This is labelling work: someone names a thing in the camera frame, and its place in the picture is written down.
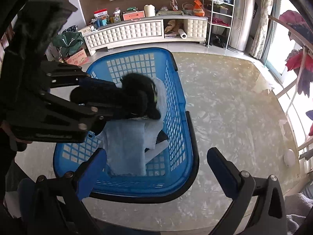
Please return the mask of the standing air conditioner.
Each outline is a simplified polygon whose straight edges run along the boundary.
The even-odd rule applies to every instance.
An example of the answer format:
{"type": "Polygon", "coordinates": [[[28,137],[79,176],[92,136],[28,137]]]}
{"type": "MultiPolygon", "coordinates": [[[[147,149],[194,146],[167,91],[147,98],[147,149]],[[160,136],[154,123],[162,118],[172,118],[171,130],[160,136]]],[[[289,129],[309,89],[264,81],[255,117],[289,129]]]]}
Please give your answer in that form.
{"type": "Polygon", "coordinates": [[[235,0],[229,47],[235,52],[249,52],[260,18],[261,0],[235,0]]]}

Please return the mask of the orange bag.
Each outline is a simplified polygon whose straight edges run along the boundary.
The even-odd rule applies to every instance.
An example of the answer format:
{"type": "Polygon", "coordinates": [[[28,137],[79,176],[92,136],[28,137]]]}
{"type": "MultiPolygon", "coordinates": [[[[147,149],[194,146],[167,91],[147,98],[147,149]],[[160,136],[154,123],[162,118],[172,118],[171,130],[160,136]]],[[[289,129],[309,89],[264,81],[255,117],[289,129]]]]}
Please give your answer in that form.
{"type": "Polygon", "coordinates": [[[194,0],[194,8],[193,8],[193,14],[198,17],[204,17],[205,12],[203,10],[203,5],[200,0],[194,0]]]}

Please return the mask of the blue plastic laundry basket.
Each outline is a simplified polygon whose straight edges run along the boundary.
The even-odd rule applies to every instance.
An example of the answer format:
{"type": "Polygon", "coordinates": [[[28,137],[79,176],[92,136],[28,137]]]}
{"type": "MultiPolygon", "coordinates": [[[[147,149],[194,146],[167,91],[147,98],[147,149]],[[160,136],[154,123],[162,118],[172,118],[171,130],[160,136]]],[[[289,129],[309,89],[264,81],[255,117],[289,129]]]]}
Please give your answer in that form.
{"type": "Polygon", "coordinates": [[[200,163],[178,68],[170,51],[152,47],[104,56],[87,69],[92,78],[115,83],[130,72],[159,78],[165,84],[167,113],[163,131],[169,138],[169,146],[146,164],[145,176],[115,176],[105,167],[90,196],[122,203],[166,203],[191,187],[200,163]]]}

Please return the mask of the paper towel roll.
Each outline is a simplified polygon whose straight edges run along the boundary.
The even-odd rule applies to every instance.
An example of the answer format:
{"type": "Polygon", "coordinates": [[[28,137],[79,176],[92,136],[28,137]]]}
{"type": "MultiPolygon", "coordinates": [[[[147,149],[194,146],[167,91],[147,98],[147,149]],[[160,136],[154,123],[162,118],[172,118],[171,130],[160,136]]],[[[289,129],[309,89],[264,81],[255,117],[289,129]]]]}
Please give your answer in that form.
{"type": "Polygon", "coordinates": [[[178,34],[181,37],[181,39],[187,39],[187,33],[185,33],[185,31],[181,28],[178,29],[178,34]]]}

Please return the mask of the small white round device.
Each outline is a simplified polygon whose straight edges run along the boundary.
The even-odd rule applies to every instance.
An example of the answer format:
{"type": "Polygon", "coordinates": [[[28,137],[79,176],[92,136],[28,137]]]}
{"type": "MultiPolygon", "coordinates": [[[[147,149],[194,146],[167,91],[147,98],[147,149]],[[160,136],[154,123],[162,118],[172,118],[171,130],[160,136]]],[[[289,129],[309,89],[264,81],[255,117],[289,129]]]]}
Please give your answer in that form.
{"type": "Polygon", "coordinates": [[[283,159],[284,159],[285,165],[288,168],[293,167],[296,163],[296,157],[292,149],[287,149],[284,151],[283,159]]]}

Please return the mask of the white towel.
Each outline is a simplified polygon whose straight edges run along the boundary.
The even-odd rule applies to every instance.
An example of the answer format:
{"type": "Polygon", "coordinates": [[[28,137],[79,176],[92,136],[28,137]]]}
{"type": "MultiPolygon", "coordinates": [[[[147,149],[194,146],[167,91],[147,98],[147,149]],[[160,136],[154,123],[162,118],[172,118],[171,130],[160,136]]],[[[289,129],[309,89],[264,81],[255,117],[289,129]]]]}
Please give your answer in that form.
{"type": "Polygon", "coordinates": [[[153,78],[157,90],[156,110],[160,119],[133,118],[108,121],[100,134],[98,147],[106,150],[109,173],[113,176],[145,176],[145,165],[169,146],[157,143],[167,113],[167,90],[153,78]]]}

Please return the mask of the white plastic jug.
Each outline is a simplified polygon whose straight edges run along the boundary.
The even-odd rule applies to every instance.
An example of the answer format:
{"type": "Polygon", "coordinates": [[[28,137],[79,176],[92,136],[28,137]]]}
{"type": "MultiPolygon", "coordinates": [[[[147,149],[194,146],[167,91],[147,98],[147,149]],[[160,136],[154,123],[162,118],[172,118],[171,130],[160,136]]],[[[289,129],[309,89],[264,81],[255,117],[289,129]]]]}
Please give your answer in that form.
{"type": "Polygon", "coordinates": [[[149,4],[144,6],[144,13],[146,17],[153,17],[156,15],[156,8],[154,5],[149,4]]]}

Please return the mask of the pink drawer box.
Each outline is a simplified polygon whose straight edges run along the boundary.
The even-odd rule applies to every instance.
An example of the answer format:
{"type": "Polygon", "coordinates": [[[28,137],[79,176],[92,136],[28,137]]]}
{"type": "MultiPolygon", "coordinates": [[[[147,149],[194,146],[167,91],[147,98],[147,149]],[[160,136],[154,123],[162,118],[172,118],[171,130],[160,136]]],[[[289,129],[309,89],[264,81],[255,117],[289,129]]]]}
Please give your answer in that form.
{"type": "Polygon", "coordinates": [[[145,12],[144,11],[132,11],[132,12],[125,12],[123,15],[123,20],[128,21],[128,20],[137,20],[145,17],[145,12]]]}

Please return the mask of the white tufted TV cabinet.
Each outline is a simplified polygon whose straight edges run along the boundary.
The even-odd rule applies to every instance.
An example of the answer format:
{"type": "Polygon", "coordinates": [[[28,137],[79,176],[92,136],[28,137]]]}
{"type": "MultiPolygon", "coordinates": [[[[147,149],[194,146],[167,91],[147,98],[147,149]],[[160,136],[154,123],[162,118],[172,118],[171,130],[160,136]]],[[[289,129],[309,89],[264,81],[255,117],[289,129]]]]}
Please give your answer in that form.
{"type": "Polygon", "coordinates": [[[112,23],[95,31],[84,33],[90,55],[98,49],[158,42],[206,42],[207,17],[191,15],[163,15],[112,23]],[[178,29],[187,33],[181,39],[178,29]]]}

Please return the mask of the pink cardboard box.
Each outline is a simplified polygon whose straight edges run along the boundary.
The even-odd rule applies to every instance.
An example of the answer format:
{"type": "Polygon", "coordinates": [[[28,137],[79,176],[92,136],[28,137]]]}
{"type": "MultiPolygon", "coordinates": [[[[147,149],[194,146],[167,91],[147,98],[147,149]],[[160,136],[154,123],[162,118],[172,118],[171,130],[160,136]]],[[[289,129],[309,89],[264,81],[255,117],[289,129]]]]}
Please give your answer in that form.
{"type": "Polygon", "coordinates": [[[78,52],[73,54],[72,56],[65,58],[64,61],[67,64],[81,66],[89,62],[87,54],[84,49],[80,49],[78,52]]]}

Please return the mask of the pink blanket on rack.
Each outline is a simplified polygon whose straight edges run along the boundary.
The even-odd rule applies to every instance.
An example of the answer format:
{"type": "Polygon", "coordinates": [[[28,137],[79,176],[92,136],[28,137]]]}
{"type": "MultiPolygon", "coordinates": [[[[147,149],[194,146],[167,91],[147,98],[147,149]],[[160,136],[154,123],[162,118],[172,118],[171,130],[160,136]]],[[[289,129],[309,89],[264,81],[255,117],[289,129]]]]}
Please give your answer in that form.
{"type": "Polygon", "coordinates": [[[312,31],[299,12],[287,10],[279,16],[279,20],[292,27],[312,44],[312,31]]]}

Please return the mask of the white metal shelf rack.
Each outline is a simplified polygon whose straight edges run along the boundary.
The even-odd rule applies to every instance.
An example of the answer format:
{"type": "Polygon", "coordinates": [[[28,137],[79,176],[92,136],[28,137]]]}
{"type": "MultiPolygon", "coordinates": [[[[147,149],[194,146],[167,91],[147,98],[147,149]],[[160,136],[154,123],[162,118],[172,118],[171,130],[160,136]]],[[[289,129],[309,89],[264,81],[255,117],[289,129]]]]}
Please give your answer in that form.
{"type": "Polygon", "coordinates": [[[235,17],[236,0],[202,0],[207,16],[206,47],[227,49],[235,17]]]}

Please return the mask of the patterned curtain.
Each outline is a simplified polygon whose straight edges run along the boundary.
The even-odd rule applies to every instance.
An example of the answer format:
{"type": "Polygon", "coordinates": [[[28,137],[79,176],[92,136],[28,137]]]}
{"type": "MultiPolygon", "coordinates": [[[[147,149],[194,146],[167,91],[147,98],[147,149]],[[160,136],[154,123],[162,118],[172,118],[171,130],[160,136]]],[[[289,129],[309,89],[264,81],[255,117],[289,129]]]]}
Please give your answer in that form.
{"type": "Polygon", "coordinates": [[[261,0],[260,20],[250,49],[250,55],[257,60],[261,58],[264,50],[269,22],[268,16],[272,12],[273,4],[274,0],[261,0]]]}

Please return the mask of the green bag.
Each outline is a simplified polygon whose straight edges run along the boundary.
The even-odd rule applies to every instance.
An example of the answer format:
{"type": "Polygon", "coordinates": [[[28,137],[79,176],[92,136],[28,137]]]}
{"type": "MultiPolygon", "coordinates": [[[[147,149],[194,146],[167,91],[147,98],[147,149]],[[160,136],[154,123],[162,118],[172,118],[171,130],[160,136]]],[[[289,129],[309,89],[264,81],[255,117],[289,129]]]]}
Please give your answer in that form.
{"type": "Polygon", "coordinates": [[[67,58],[77,53],[84,44],[84,38],[78,31],[63,31],[52,40],[62,58],[67,58]]]}

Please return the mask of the red white box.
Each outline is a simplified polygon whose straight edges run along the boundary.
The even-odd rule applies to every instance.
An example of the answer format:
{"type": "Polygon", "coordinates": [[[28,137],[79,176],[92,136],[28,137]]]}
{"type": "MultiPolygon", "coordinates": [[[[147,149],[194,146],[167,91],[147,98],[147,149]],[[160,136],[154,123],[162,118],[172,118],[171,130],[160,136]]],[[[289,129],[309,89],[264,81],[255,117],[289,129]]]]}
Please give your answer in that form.
{"type": "Polygon", "coordinates": [[[102,10],[97,10],[94,12],[94,18],[95,19],[101,19],[104,20],[108,16],[108,11],[107,9],[102,9],[102,10]]]}

